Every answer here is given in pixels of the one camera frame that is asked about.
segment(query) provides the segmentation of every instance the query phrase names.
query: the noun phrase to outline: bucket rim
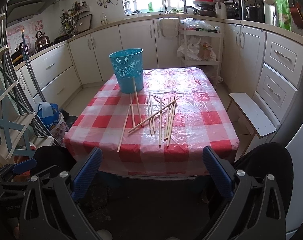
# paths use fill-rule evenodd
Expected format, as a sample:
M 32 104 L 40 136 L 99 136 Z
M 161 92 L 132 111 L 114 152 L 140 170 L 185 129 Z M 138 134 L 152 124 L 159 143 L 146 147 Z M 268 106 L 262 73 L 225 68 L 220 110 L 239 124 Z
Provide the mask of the bucket rim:
M 121 52 L 121 51 L 125 51 L 125 50 L 130 50 L 130 49 L 122 49 L 122 50 L 113 52 L 112 54 L 109 55 L 109 57 L 110 57 L 110 58 L 128 57 L 128 56 L 133 56 L 133 55 L 142 53 L 142 52 L 144 51 L 144 50 L 141 49 L 141 48 L 132 48 L 132 49 L 140 49 L 140 51 L 139 51 L 139 52 L 136 52 L 136 53 L 134 53 L 134 54 L 124 55 L 124 56 L 117 56 L 117 57 L 113 56 L 113 54 L 115 54 L 115 53 L 118 53 L 118 52 Z

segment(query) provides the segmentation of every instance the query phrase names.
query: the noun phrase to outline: table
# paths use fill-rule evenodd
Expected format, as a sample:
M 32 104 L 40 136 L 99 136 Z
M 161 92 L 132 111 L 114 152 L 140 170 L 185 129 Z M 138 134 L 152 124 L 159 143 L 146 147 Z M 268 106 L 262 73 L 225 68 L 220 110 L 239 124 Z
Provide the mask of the table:
M 76 160 L 88 155 L 93 147 L 103 151 L 101 171 L 118 175 L 194 176 L 207 175 L 202 149 L 210 145 L 224 159 L 234 162 L 239 140 L 216 91 L 198 68 L 144 70 L 144 89 L 138 93 L 143 120 L 148 115 L 147 95 L 153 110 L 160 99 L 175 96 L 177 106 L 169 147 L 158 145 L 159 115 L 156 134 L 150 135 L 149 124 L 129 134 L 131 114 L 120 152 L 117 152 L 130 96 L 119 90 L 115 75 L 94 96 L 77 121 L 65 134 L 64 142 Z M 134 105 L 135 124 L 139 123 Z M 166 112 L 162 115 L 162 133 Z

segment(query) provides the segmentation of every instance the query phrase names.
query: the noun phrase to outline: screw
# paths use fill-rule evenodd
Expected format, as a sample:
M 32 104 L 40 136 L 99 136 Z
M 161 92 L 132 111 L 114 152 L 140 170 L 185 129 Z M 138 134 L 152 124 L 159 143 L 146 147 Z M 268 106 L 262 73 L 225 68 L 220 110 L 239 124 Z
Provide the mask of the screw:
M 268 175 L 267 175 L 267 178 L 270 179 L 270 180 L 274 180 L 274 179 L 275 179 L 275 176 L 272 175 L 272 174 L 268 174 Z
M 68 176 L 68 172 L 67 172 L 67 171 L 62 171 L 62 172 L 59 174 L 59 176 L 60 176 L 61 178 L 66 178 L 66 177 Z
M 37 181 L 37 179 L 38 179 L 38 177 L 36 175 L 34 175 L 34 176 L 31 177 L 31 181 L 32 182 Z
M 244 177 L 246 173 L 243 170 L 238 170 L 236 171 L 236 174 L 240 177 Z

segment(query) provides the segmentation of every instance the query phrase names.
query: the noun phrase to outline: blue gripper pad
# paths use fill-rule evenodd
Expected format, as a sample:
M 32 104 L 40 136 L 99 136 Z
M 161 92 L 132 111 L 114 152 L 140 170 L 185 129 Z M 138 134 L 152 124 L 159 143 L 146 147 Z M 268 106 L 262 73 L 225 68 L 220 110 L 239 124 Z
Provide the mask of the blue gripper pad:
M 31 170 L 32 168 L 35 168 L 37 165 L 37 161 L 35 159 L 28 159 L 26 161 L 23 161 L 21 163 L 15 164 L 12 171 L 16 175 L 23 174 L 26 171 Z
M 71 196 L 74 201 L 77 201 L 85 196 L 85 193 L 87 192 L 95 174 L 97 173 L 102 160 L 103 153 L 101 149 L 95 148 L 72 182 L 73 192 Z
M 215 155 L 213 149 L 206 146 L 203 149 L 203 163 L 215 182 L 220 195 L 230 200 L 234 196 L 233 181 L 219 162 L 219 157 Z

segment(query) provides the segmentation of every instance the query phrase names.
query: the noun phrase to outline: green snack bag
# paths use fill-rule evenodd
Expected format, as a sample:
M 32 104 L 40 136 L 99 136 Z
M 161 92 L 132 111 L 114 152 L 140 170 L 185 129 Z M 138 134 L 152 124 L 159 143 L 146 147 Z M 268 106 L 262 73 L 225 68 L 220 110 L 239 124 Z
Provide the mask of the green snack bag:
M 148 4 L 148 11 L 152 12 L 152 2 Z
M 276 0 L 277 11 L 279 16 L 279 26 L 291 31 L 291 13 L 288 0 Z

